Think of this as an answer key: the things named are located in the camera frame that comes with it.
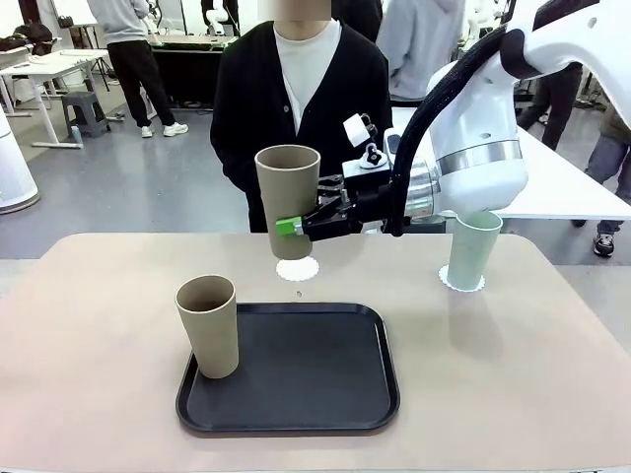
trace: white t-shirt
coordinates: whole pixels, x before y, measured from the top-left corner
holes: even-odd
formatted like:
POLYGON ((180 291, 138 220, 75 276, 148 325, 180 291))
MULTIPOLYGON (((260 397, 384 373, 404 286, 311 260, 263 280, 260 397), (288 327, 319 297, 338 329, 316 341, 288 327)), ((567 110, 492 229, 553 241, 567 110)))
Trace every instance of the white t-shirt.
POLYGON ((342 27, 336 20, 331 20, 320 34, 303 41, 286 39, 276 29, 274 33, 298 133, 305 108, 324 79, 337 50, 342 27))

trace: neck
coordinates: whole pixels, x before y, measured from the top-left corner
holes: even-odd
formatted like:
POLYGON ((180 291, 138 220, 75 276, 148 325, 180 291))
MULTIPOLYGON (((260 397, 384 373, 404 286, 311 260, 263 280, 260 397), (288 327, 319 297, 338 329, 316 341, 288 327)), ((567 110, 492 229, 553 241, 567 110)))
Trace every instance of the neck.
POLYGON ((274 23, 276 32, 285 39, 292 41, 303 41, 305 39, 311 39, 322 33, 322 31, 329 24, 330 20, 318 20, 311 22, 289 22, 278 21, 274 23))

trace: tray rim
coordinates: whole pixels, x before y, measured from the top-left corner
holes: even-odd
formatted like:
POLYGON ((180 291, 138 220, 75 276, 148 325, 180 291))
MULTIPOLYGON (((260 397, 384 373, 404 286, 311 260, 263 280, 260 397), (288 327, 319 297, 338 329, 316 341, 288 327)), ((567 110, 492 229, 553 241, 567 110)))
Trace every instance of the tray rim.
POLYGON ((237 304, 237 314, 240 312, 247 313, 270 313, 278 311, 279 306, 299 306, 300 312, 314 313, 314 312, 331 312, 332 307, 338 307, 338 311, 348 313, 359 313, 364 316, 370 317, 375 326, 377 327, 377 339, 380 345, 380 352, 382 353, 382 363, 384 366, 384 375, 387 385, 387 391, 390 398, 389 408, 382 419, 370 424, 368 427, 363 428, 280 428, 280 429, 262 429, 262 428, 245 428, 245 429, 208 429, 201 426, 190 419, 190 416, 186 414, 186 404, 190 389, 185 390, 189 385, 192 385, 195 375, 197 374, 197 360, 195 360, 194 354, 191 352, 188 362, 186 363, 186 369, 177 390, 177 396, 175 397, 175 410, 181 423, 190 431, 197 434, 272 434, 272 433, 362 433, 378 430, 387 424, 389 424, 400 406, 400 392, 398 388, 398 382, 396 380, 396 373, 394 371, 394 363, 392 361, 392 353, 390 352, 390 344, 387 337, 386 323, 382 317, 370 307, 363 304, 350 304, 350 303, 248 303, 237 304))

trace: cup rim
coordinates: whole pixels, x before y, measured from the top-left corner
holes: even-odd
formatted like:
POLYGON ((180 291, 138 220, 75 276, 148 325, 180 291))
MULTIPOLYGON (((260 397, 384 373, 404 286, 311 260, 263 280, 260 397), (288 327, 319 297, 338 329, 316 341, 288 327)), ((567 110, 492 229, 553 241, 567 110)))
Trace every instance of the cup rim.
POLYGON ((226 306, 227 306, 227 305, 228 305, 228 304, 232 301, 232 299, 235 297, 236 292, 237 292, 237 290, 235 289, 235 283, 233 283, 233 282, 232 282, 230 279, 228 279, 226 276, 222 276, 222 275, 220 275, 220 274, 203 274, 203 275, 201 275, 201 276, 195 276, 194 278, 190 278, 188 281, 186 281, 186 282, 185 282, 185 283, 183 283, 181 286, 179 286, 179 288, 177 289, 177 291, 175 291, 175 305, 176 305, 178 308, 180 308, 180 309, 182 309, 182 310, 184 310, 184 311, 186 311, 186 312, 189 312, 189 313, 208 313, 208 312, 214 312, 214 311, 216 311, 216 310, 220 310, 220 309, 222 309, 222 308, 226 307, 226 306), (232 293, 230 294, 230 297, 228 298, 228 300, 227 300, 227 301, 225 301, 223 304, 219 305, 218 307, 215 307, 215 308, 213 308, 213 309, 211 309, 211 310, 201 310, 201 311, 198 311, 198 310, 190 310, 190 309, 188 309, 188 308, 186 308, 186 307, 182 307, 182 306, 181 306, 181 304, 179 303, 179 297, 178 297, 178 296, 179 296, 179 292, 180 292, 180 291, 184 288, 184 286, 186 286, 187 284, 190 284, 190 283, 192 283, 193 281, 196 281, 196 280, 198 280, 198 279, 205 279, 205 278, 221 278, 221 279, 223 279, 224 281, 227 281, 228 283, 230 283, 230 286, 233 288, 233 291, 232 291, 232 293))
POLYGON ((310 148, 309 146, 303 146, 303 145, 276 145, 276 146, 270 146, 268 148, 260 150, 258 153, 256 153, 256 156, 254 157, 254 161, 256 162, 257 166, 261 166, 263 169, 274 170, 274 171, 278 171, 278 172, 295 172, 297 170, 310 169, 310 168, 313 168, 314 166, 317 166, 317 164, 320 162, 320 160, 321 160, 321 154, 319 153, 319 151, 317 151, 317 150, 315 150, 313 148, 310 148), (263 153, 265 153, 267 151, 275 150, 277 148, 298 148, 298 149, 302 149, 302 150, 313 152, 315 154, 315 161, 313 163, 311 163, 310 165, 302 166, 300 168, 291 168, 291 169, 274 168, 274 167, 268 166, 268 165, 266 165, 266 164, 264 164, 264 163, 262 163, 260 161, 260 156, 263 153))
POLYGON ((498 230, 501 230, 502 227, 504 227, 504 219, 502 219, 502 217, 500 217, 499 215, 497 215, 497 213, 495 212, 491 212, 491 211, 487 211, 489 214, 494 215, 495 217, 497 217, 497 219, 499 220, 499 224, 495 227, 493 227, 492 229, 480 229, 478 227, 474 227, 473 225, 469 225, 468 223, 464 222, 461 218, 460 215, 456 214, 456 220, 459 224, 461 224, 463 227, 467 227, 468 229, 471 230, 475 230, 477 232, 497 232, 498 230))

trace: table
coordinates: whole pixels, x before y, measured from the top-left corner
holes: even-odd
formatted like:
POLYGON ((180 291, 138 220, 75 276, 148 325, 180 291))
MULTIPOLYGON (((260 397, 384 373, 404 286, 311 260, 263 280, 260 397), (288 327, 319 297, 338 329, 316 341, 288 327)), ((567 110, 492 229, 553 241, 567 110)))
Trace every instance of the table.
POLYGON ((175 106, 195 102, 212 109, 224 48, 231 36, 157 35, 153 46, 165 91, 175 106))
MULTIPOLYGON (((15 49, 11 49, 9 51, 0 51, 0 69, 5 67, 10 67, 15 64, 20 64, 24 62, 31 51, 33 50, 33 46, 29 44, 24 47, 16 47, 15 49)), ((9 91, 7 90, 7 85, 4 82, 4 78, 0 77, 0 94, 2 94, 2 98, 4 99, 4 103, 7 105, 8 113, 5 113, 6 116, 15 118, 15 117, 23 117, 23 116, 33 116, 32 113, 21 111, 16 112, 13 107, 13 100, 9 95, 9 91)))
MULTIPOLYGON (((395 108, 394 128, 402 132, 414 111, 395 108)), ((529 181, 509 207, 498 211, 499 215, 507 219, 631 220, 631 206, 526 131, 520 129, 519 136, 529 181)), ((436 159, 429 133, 417 157, 436 159)))
POLYGON ((84 473, 631 464, 622 347, 531 242, 500 236, 487 289, 473 295, 438 279, 450 245, 450 236, 322 241, 320 274, 288 283, 267 236, 65 238, 0 301, 0 464, 84 473), (175 291, 212 273, 232 279, 242 303, 376 310, 401 393, 394 421, 352 437, 185 431, 175 395, 190 346, 175 291))
POLYGON ((95 90, 95 81, 92 74, 92 63, 98 59, 107 57, 107 51, 104 49, 65 49, 31 58, 30 62, 24 62, 7 69, 0 70, 0 76, 28 76, 35 95, 37 108, 41 113, 44 126, 48 132, 49 143, 32 143, 36 148, 65 148, 65 149, 82 149, 82 144, 77 143, 60 143, 55 130, 48 116, 48 111, 41 98, 38 83, 52 81, 57 77, 64 76, 76 69, 84 69, 88 74, 89 88, 95 90))

